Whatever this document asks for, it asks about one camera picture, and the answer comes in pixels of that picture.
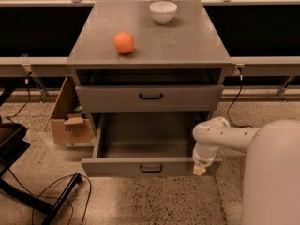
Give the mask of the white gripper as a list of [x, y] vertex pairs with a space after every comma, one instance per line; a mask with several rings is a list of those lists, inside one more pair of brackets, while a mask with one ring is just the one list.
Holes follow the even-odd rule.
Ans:
[[206, 172], [206, 167], [212, 165], [216, 156], [216, 152], [217, 150], [210, 146], [196, 143], [192, 153], [193, 161], [196, 164], [193, 168], [193, 174], [197, 176], [204, 175]]

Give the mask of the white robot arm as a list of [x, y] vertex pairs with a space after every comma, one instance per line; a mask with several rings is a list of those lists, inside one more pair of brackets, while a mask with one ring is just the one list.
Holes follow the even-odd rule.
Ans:
[[245, 152], [242, 225], [300, 225], [300, 121], [231, 127], [223, 117], [193, 129], [194, 173], [211, 166], [220, 147]]

